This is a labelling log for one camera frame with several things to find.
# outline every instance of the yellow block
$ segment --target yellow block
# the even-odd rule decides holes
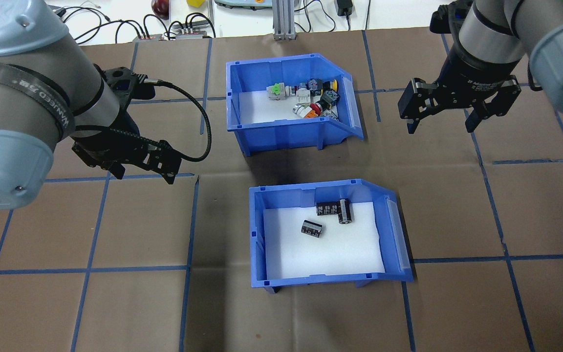
[[[205,2],[205,0],[186,0],[186,2],[193,7],[199,7]]]

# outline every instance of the blue plastic bin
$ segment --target blue plastic bin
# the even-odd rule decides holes
[[[240,149],[246,156],[264,150],[317,147],[340,144],[349,136],[364,139],[351,75],[320,54],[306,54],[228,62],[227,67],[227,130],[236,134]],[[239,95],[243,92],[266,91],[278,82],[297,85],[309,78],[338,80],[339,121],[328,117],[272,122],[241,123]]]
[[[341,198],[350,200],[351,206],[354,203],[372,202],[378,234],[378,250],[385,272],[360,272],[344,275],[324,275],[321,272],[313,272],[313,274],[300,278],[268,278],[264,210],[315,207],[316,203],[335,202]],[[263,287],[268,292],[275,293],[283,286],[315,283],[352,281],[357,287],[362,287],[373,280],[413,281],[398,213],[397,198],[393,191],[361,179],[252,187],[249,190],[249,207],[252,287]],[[308,235],[301,234],[297,228],[297,236]]]

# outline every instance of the grid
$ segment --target grid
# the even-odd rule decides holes
[[[371,60],[371,54],[369,49],[369,44],[366,36],[366,32],[362,31],[362,36],[364,39],[364,47],[366,49],[366,60],[368,62],[369,75],[371,79],[371,89],[357,90],[356,94],[372,94],[375,106],[375,114],[377,116],[377,122],[381,122],[378,94],[379,93],[389,93],[395,91],[403,91],[404,88],[378,88],[375,83],[375,74],[373,73],[373,62]],[[447,45],[444,34],[442,34],[442,41],[445,50],[448,52],[449,47]],[[136,54],[138,53],[138,43],[134,46],[134,54],[131,61],[131,69],[134,67],[136,60]],[[208,96],[208,80],[210,75],[210,60],[212,57],[212,40],[208,41],[208,53],[206,57],[206,71],[205,71],[205,85],[204,92],[201,98],[197,98],[199,102],[202,102],[203,107],[206,107],[206,102],[225,100],[225,96]],[[186,99],[172,99],[172,100],[150,100],[150,101],[135,101],[132,104],[155,104],[155,103],[172,103],[172,102],[187,102]],[[468,112],[463,110],[463,114],[467,116]],[[563,121],[560,115],[556,112],[556,119],[559,127],[563,132]],[[203,133],[203,120],[201,120],[201,131]],[[502,245],[504,256],[491,256],[491,257],[468,257],[468,258],[423,258],[423,259],[413,259],[414,264],[427,264],[427,263],[471,263],[471,262],[505,262],[507,269],[509,271],[509,276],[512,284],[512,289],[514,291],[514,299],[518,305],[518,310],[520,313],[520,318],[522,321],[522,328],[525,332],[525,337],[527,338],[527,343],[529,345],[529,350],[536,350],[535,341],[532,338],[530,332],[529,324],[527,322],[526,311],[523,307],[518,282],[516,276],[514,275],[514,270],[512,268],[512,262],[514,261],[530,261],[530,260],[554,260],[563,259],[563,254],[557,255],[531,255],[531,256],[511,256],[507,244],[503,242],[503,229],[501,221],[499,219],[498,210],[494,201],[494,196],[492,193],[491,183],[489,181],[480,151],[480,145],[477,142],[475,133],[471,134],[472,142],[475,146],[476,156],[478,158],[479,169],[483,176],[483,181],[485,183],[485,189],[487,191],[488,201],[492,208],[492,214],[494,216],[494,221],[496,223],[496,231],[498,233],[498,239]],[[512,165],[512,164],[525,164],[525,163],[563,163],[563,159],[531,159],[531,160],[498,160],[492,162],[493,165]],[[193,174],[178,174],[179,177],[193,177]],[[139,175],[139,176],[125,176],[125,179],[131,178],[159,178],[156,175]],[[13,269],[13,270],[0,270],[0,275],[9,274],[67,274],[67,273],[83,273],[85,274],[85,279],[83,283],[83,289],[80,297],[80,305],[78,308],[78,314],[76,316],[75,330],[71,341],[71,352],[76,350],[76,343],[78,338],[78,332],[80,329],[81,317],[83,316],[83,310],[85,305],[85,298],[87,293],[87,285],[89,281],[89,276],[91,273],[95,272],[136,272],[136,271],[162,271],[162,270],[183,270],[186,273],[186,281],[183,294],[183,304],[181,309],[181,327],[179,332],[179,350],[184,350],[184,337],[186,329],[186,312],[188,310],[188,295],[189,295],[189,285],[190,285],[190,274],[192,267],[192,256],[194,249],[194,236],[195,236],[195,220],[196,220],[196,210],[197,210],[197,195],[199,190],[198,179],[195,183],[194,198],[192,202],[192,215],[190,223],[190,242],[188,245],[188,259],[187,265],[163,265],[163,266],[138,266],[138,267],[92,267],[92,261],[94,258],[94,251],[96,248],[97,238],[101,227],[101,219],[103,216],[103,209],[106,202],[108,188],[111,180],[114,180],[113,176],[107,174],[103,177],[82,177],[82,178],[52,178],[48,179],[47,183],[58,183],[58,182],[87,182],[87,181],[104,181],[103,195],[101,198],[100,209],[97,215],[96,227],[94,230],[94,236],[92,238],[91,250],[88,255],[88,261],[86,267],[72,268],[72,269]],[[14,216],[14,211],[11,210],[7,215],[6,224],[4,226],[1,238],[0,238],[0,252],[4,241],[6,240],[6,233]],[[407,320],[407,328],[409,334],[409,343],[412,351],[416,351],[416,343],[413,332],[413,316],[411,314],[411,303],[409,299],[409,292],[407,283],[401,283],[401,290],[404,298],[404,308],[405,316]]]

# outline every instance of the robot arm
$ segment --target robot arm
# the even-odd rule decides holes
[[[210,126],[194,98],[208,128],[203,156],[140,136],[127,107],[132,98],[153,98],[154,86],[180,90],[125,67],[101,71],[44,0],[0,0],[0,209],[34,200],[67,136],[84,163],[116,178],[131,164],[172,183],[182,158],[203,160]]]
[[[430,30],[454,44],[433,83],[413,78],[398,102],[414,133],[423,118],[473,108],[466,129],[506,114],[518,95],[510,73],[525,53],[555,109],[563,112],[563,0],[457,0],[432,16]]]

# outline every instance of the red apple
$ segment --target red apple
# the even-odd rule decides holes
[[[163,20],[168,20],[168,2],[169,0],[152,0],[153,13]]]

